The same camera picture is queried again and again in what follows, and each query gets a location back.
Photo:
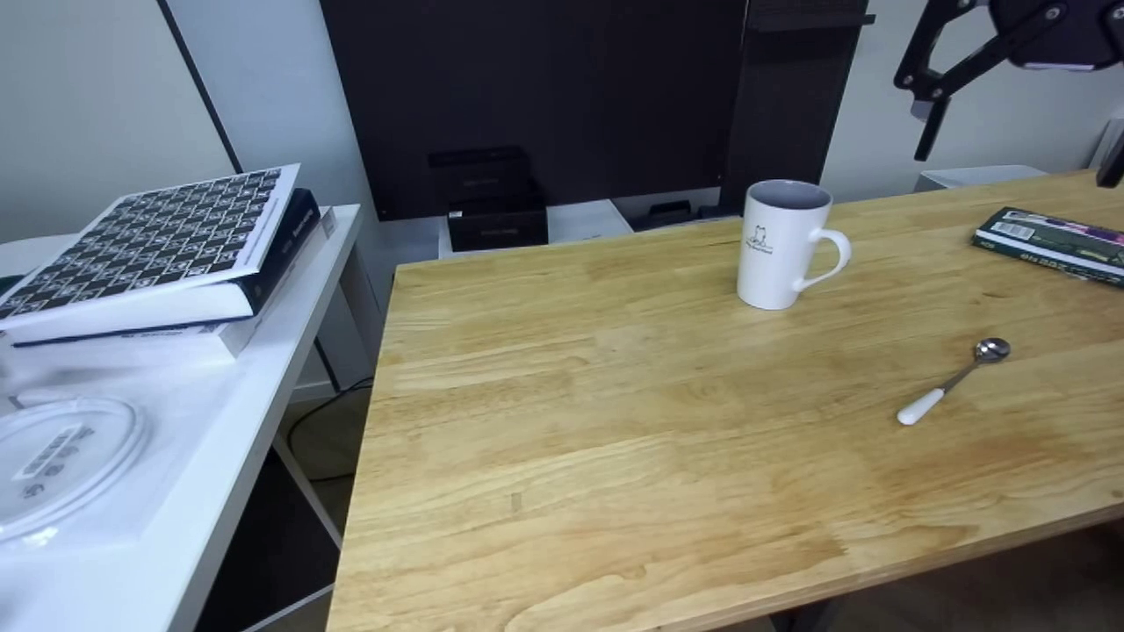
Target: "floor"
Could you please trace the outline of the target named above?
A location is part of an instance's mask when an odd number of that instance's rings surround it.
[[[283,430],[290,451],[326,514],[346,515],[350,464],[365,415],[365,389],[300,419]],[[265,632],[320,632],[326,597],[311,600]],[[1006,553],[950,565],[907,584],[873,587],[828,604],[819,632],[1121,632],[1124,627],[1124,523],[1078,531]],[[772,632],[743,621],[724,632]]]

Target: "spoon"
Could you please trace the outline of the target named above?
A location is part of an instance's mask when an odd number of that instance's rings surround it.
[[[947,377],[944,384],[936,384],[929,394],[916,395],[909,408],[899,411],[899,426],[916,426],[927,411],[936,408],[936,400],[944,400],[960,378],[965,378],[977,365],[998,365],[1012,356],[1012,345],[999,337],[982,337],[974,346],[974,365],[960,368],[955,377]]]

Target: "spoon handle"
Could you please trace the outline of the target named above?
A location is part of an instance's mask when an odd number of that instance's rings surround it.
[[[927,411],[935,411],[935,402],[944,400],[944,394],[947,394],[947,389],[936,386],[936,389],[916,395],[909,408],[899,411],[899,426],[916,426]]]

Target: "wooden table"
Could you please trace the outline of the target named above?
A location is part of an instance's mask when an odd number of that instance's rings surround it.
[[[974,248],[1004,203],[1124,227],[1088,171],[842,203],[787,312],[742,222],[400,267],[330,627],[715,627],[1124,515],[1124,296]]]

